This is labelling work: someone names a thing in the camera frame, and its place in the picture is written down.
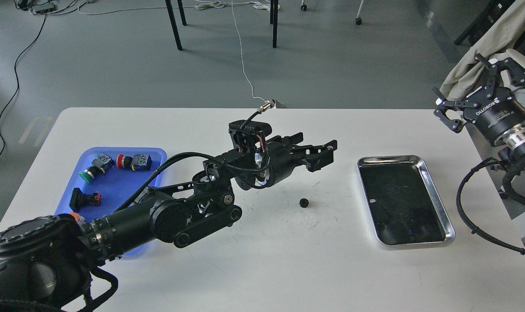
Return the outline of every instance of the small black gear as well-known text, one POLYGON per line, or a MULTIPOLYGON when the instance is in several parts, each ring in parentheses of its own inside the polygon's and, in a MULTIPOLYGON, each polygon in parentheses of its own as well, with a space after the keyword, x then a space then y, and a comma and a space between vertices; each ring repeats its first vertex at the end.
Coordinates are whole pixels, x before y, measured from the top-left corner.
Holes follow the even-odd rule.
POLYGON ((300 201, 299 201, 299 206, 301 206, 301 207, 303 207, 303 208, 308 207, 308 199, 306 199, 306 198, 301 198, 300 201))

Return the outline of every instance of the stainless steel tray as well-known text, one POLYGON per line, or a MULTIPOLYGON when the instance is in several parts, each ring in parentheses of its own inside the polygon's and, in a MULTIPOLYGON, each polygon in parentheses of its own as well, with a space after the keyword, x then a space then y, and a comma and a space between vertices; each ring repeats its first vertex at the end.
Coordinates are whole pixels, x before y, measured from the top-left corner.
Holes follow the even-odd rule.
POLYGON ((358 161, 358 169, 375 234, 383 245, 431 247, 455 239, 455 230, 422 158, 365 157, 358 161))

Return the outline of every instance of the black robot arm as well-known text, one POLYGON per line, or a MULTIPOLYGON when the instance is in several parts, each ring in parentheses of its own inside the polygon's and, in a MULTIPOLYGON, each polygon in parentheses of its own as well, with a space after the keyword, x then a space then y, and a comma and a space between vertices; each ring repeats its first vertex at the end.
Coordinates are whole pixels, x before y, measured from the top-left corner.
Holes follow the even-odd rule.
POLYGON ((153 239, 185 247, 238 221, 242 210, 234 204, 231 179, 243 189, 260 189, 285 179, 296 166, 314 172, 333 162, 337 141, 299 146, 302 133, 266 140, 270 125, 250 119, 229 124, 232 150, 216 157, 178 154, 153 174, 186 156, 204 156, 203 171, 190 182, 142 187, 110 215, 80 227, 73 217, 61 214, 0 232, 0 310, 56 310, 83 295, 82 311, 92 311, 117 289, 117 279, 99 268, 106 260, 153 239), (187 190, 193 195, 179 197, 187 190), (95 299, 91 275, 111 284, 95 299))
POLYGON ((457 191, 457 210, 472 234, 525 255, 524 248, 507 244, 480 229, 465 214, 461 203, 463 186, 472 175, 482 168, 496 166, 506 171, 502 179, 505 193, 514 201, 525 205, 525 197, 512 186, 513 179, 521 175, 521 172, 524 172, 521 176, 525 180, 525 108, 516 100, 508 86, 500 85, 500 74, 507 71, 513 87, 525 88, 524 69, 511 58, 494 63, 479 54, 476 58, 484 65, 488 75, 486 85, 479 86, 461 101, 449 101, 439 90, 434 89, 439 97, 434 114, 455 133, 460 132, 466 123, 470 123, 491 146, 505 147, 498 152, 499 160, 487 158, 465 176, 457 191), (462 119, 448 118, 447 111, 462 112, 462 119))

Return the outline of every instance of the blue tray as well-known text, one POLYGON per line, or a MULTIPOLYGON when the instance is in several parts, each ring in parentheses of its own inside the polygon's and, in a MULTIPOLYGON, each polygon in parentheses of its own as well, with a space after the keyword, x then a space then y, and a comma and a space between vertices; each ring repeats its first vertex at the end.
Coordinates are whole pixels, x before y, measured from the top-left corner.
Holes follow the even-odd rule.
MULTIPOLYGON (((91 222, 95 218, 100 218, 104 215, 109 215, 116 208, 118 208, 127 198, 129 198, 143 183, 149 179, 153 171, 160 166, 167 158, 166 152, 160 148, 146 148, 146 147, 93 147, 90 148, 80 156, 78 163, 75 166, 72 177, 70 178, 64 195, 55 215, 61 213, 70 213, 69 203, 72 197, 74 188, 80 188, 84 194, 101 193, 102 200, 98 206, 82 207, 79 215, 85 218, 85 221, 91 222), (133 171, 131 169, 118 169, 113 166, 106 174, 99 174, 93 181, 88 184, 84 181, 79 173, 91 166, 91 161, 98 155, 106 153, 116 161, 119 154, 124 156, 133 156, 135 154, 149 154, 153 163, 150 171, 133 171)), ((150 186, 159 186, 161 176, 157 176, 150 186)), ((141 249, 138 247, 126 253, 132 255, 141 249)))

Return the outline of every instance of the white table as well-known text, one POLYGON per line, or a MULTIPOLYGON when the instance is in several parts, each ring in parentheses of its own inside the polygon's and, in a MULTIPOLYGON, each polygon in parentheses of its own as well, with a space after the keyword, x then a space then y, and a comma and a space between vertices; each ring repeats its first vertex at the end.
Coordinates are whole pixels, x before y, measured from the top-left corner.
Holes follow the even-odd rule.
MULTIPOLYGON (((78 158, 93 146, 152 146, 168 155, 218 155, 227 124, 253 109, 71 108, 56 121, 0 230, 55 210, 78 158)), ((525 311, 525 257, 471 235, 455 209, 459 182, 480 158, 428 110, 274 109, 255 120, 273 134, 304 132, 305 144, 338 140, 335 162, 296 168, 269 189, 235 186, 243 217, 184 249, 149 243, 134 259, 108 263, 120 288, 100 311, 525 311), (444 247, 389 250, 377 242, 359 181, 363 156, 415 154, 427 163, 455 227, 444 247), (310 201, 300 208, 299 199, 310 201)), ((202 170, 184 160, 163 185, 202 170)), ((482 229, 522 246, 488 174, 463 205, 482 229)), ((94 281, 95 292, 108 286, 94 281)), ((82 301, 66 308, 77 310, 82 301)))

